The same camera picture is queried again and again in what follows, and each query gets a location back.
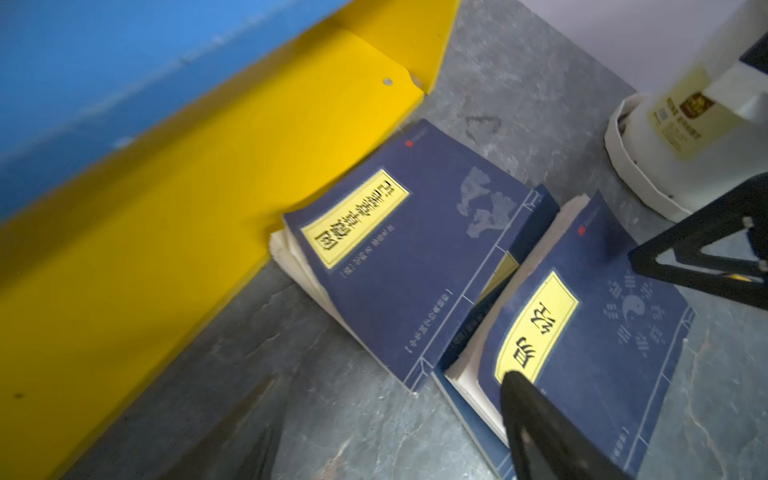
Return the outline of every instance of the bagua symbol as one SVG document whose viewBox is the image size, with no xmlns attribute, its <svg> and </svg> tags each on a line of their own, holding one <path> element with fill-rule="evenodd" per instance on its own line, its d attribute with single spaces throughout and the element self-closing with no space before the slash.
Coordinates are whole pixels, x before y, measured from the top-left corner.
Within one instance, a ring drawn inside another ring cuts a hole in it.
<svg viewBox="0 0 768 480">
<path fill-rule="evenodd" d="M 469 203 L 475 198 L 491 194 L 488 188 L 483 187 L 489 183 L 491 178 L 487 174 L 477 167 L 472 167 L 469 175 L 462 182 L 462 201 L 456 204 L 456 210 L 468 217 L 471 210 Z M 504 230 L 510 220 L 509 214 L 517 207 L 517 204 L 511 198 L 505 197 L 502 192 L 491 194 L 491 205 L 492 211 L 482 208 L 475 210 L 475 216 L 467 227 L 467 235 L 471 238 L 480 237 L 480 233 L 485 230 Z"/>
<path fill-rule="evenodd" d="M 666 343 L 666 340 L 662 338 L 661 331 L 655 325 L 651 325 L 648 332 L 643 332 L 638 328 L 635 320 L 644 317 L 647 310 L 650 311 L 652 319 L 661 320 L 664 318 L 665 312 L 657 304 L 652 304 L 650 308 L 646 309 L 646 304 L 654 297 L 653 284 L 647 280 L 638 289 L 636 279 L 637 277 L 628 270 L 624 275 L 624 286 L 615 280 L 608 282 L 608 292 L 617 302 L 618 300 L 621 301 L 621 310 L 617 302 L 608 301 L 603 308 L 603 314 L 608 319 L 621 321 L 617 330 L 620 344 L 628 344 L 634 339 L 637 350 L 643 357 L 647 357 L 647 351 L 650 347 L 646 335 L 649 335 L 657 344 Z"/>
</svg>

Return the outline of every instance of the marble tile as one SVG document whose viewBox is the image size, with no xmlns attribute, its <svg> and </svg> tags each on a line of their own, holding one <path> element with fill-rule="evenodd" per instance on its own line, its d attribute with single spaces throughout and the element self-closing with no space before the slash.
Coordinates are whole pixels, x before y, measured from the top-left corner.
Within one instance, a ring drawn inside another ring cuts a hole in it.
<svg viewBox="0 0 768 480">
<path fill-rule="evenodd" d="M 616 176 L 602 141 L 631 92 L 515 0 L 464 0 L 409 121 L 428 118 L 561 203 L 599 190 L 643 242 L 670 223 Z M 682 290 L 698 317 L 640 478 L 766 478 L 768 315 Z M 274 372 L 292 379 L 275 479 L 494 478 L 432 381 L 408 393 L 273 263 L 65 478 L 156 478 Z"/>
</svg>

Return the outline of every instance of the blue surface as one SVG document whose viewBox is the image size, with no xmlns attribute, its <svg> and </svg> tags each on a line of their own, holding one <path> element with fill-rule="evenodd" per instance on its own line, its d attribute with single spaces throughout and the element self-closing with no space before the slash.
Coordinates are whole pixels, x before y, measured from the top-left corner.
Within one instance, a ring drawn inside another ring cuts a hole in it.
<svg viewBox="0 0 768 480">
<path fill-rule="evenodd" d="M 406 140 L 413 141 L 412 147 Z M 300 229 L 380 168 L 410 195 L 328 270 Z M 482 184 L 485 193 L 468 201 L 462 214 L 458 204 L 476 170 L 487 175 Z M 472 237 L 470 226 L 483 210 L 497 214 L 491 200 L 496 194 L 511 201 L 508 216 L 499 214 L 498 229 L 488 228 Z M 541 195 L 429 122 L 420 121 L 388 141 L 320 199 L 283 218 L 349 327 L 398 379 L 419 391 L 530 218 L 534 198 Z M 393 230 L 381 244 L 371 243 L 390 225 Z M 368 246 L 367 259 L 353 264 L 351 259 Z M 353 271 L 345 274 L 348 266 Z M 436 318 L 428 321 L 435 313 Z"/>
<path fill-rule="evenodd" d="M 478 374 L 485 394 L 501 410 L 496 359 L 517 315 L 555 270 L 580 303 L 535 385 L 633 476 L 667 393 L 663 375 L 674 371 L 695 316 L 673 285 L 632 272 L 627 253 L 636 246 L 603 197 L 595 195 L 502 307 Z"/>
<path fill-rule="evenodd" d="M 347 2 L 4 2 L 0 221 Z"/>
</svg>

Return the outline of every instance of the white wall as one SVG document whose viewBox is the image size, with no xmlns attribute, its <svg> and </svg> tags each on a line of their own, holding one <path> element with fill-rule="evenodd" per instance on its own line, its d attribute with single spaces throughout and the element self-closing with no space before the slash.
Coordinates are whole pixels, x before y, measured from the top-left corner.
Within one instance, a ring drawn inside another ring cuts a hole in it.
<svg viewBox="0 0 768 480">
<path fill-rule="evenodd" d="M 665 88 L 745 0 L 521 0 L 638 91 Z"/>
</svg>

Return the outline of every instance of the black object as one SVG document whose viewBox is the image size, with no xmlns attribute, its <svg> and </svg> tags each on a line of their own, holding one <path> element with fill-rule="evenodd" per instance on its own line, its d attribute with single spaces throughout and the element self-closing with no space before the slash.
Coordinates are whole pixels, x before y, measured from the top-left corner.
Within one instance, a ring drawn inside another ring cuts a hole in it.
<svg viewBox="0 0 768 480">
<path fill-rule="evenodd" d="M 270 480 L 287 392 L 282 376 L 261 382 L 161 480 Z"/>
<path fill-rule="evenodd" d="M 502 417 L 519 480 L 630 480 L 520 372 L 502 382 Z"/>
<path fill-rule="evenodd" d="M 747 228 L 747 238 L 758 258 L 741 260 L 707 255 L 701 248 Z M 672 249 L 683 265 L 658 263 L 657 257 Z M 643 276 L 676 283 L 712 295 L 768 310 L 768 174 L 750 178 L 677 225 L 656 235 L 629 253 L 632 269 Z M 750 276 L 744 281 L 730 274 Z"/>
</svg>

